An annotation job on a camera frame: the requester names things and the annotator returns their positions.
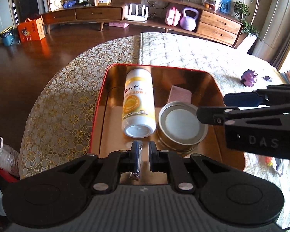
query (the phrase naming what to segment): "pink box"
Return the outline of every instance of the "pink box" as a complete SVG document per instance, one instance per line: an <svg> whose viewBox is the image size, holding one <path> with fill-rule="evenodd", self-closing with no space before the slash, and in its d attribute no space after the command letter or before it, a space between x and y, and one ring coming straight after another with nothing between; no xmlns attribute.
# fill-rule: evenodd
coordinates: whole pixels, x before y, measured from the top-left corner
<svg viewBox="0 0 290 232"><path fill-rule="evenodd" d="M121 28L126 28L128 27L128 23L121 23L121 22L109 22L110 26L114 26L114 27L121 27Z"/></svg>

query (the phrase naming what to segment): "white router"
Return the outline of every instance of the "white router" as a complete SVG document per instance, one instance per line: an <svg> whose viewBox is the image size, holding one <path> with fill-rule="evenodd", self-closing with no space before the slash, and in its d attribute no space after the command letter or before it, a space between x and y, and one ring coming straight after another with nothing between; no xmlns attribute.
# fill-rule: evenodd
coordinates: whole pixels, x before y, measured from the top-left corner
<svg viewBox="0 0 290 232"><path fill-rule="evenodd" d="M128 21L146 21L148 17L148 7L146 7L145 12L145 5L142 6L142 15L138 15L138 4L135 6L135 15L132 15L132 4L129 5L129 11L128 11L128 5L125 6L125 17Z"/></svg>

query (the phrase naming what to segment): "drawer handle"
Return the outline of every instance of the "drawer handle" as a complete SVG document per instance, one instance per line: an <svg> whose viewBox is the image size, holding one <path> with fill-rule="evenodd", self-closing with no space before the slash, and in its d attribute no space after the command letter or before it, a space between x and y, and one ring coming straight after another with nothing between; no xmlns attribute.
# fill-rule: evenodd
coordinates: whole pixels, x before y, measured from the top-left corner
<svg viewBox="0 0 290 232"><path fill-rule="evenodd" d="M218 22L221 22L222 24L224 24L224 25L226 25L226 23L225 22L223 22L223 21L220 21L220 20L217 20Z"/></svg>
<svg viewBox="0 0 290 232"><path fill-rule="evenodd" d="M217 34L217 35L220 35L220 36L223 36L221 33L218 33L218 32L213 32L214 34Z"/></svg>

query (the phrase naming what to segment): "pink bag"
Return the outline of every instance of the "pink bag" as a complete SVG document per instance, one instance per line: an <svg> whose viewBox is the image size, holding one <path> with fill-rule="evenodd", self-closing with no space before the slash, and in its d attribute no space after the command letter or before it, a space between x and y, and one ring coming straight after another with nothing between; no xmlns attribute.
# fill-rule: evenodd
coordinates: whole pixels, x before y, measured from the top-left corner
<svg viewBox="0 0 290 232"><path fill-rule="evenodd" d="M165 23L167 25L176 26L179 22L180 17L181 17L181 14L179 10L173 7L167 11L166 17L165 17Z"/></svg>

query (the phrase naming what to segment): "tin lid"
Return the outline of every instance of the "tin lid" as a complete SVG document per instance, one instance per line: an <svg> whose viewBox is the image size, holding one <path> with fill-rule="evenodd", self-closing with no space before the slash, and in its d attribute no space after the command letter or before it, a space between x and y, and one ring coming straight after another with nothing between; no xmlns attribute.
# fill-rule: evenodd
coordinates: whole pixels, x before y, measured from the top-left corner
<svg viewBox="0 0 290 232"><path fill-rule="evenodd" d="M197 119L197 109L193 104L179 101L166 104L159 113L161 130L169 139L182 145L201 142L208 126Z"/></svg>

